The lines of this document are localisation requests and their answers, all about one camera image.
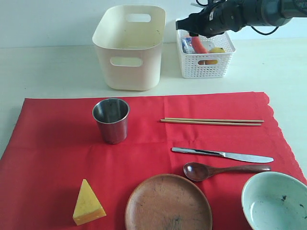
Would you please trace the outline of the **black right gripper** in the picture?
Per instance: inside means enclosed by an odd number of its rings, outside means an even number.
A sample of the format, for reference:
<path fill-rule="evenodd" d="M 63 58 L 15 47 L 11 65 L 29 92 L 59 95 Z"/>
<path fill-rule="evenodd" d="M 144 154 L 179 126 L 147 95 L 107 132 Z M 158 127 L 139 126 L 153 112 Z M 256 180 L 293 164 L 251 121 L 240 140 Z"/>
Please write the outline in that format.
<path fill-rule="evenodd" d="M 207 38 L 224 32 L 238 32 L 246 26 L 245 0 L 211 0 L 200 13 L 176 19 L 176 30 L 189 31 L 191 37 Z"/>

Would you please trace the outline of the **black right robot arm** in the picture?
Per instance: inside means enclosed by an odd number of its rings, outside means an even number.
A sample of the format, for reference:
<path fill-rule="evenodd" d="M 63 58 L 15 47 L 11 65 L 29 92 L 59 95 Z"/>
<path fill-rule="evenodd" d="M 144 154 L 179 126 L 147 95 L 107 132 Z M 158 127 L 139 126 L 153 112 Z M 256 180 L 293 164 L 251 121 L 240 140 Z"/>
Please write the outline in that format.
<path fill-rule="evenodd" d="M 245 26 L 273 26 L 276 31 L 292 18 L 307 16 L 305 0 L 210 0 L 201 6 L 200 12 L 177 20 L 176 30 L 207 38 Z"/>

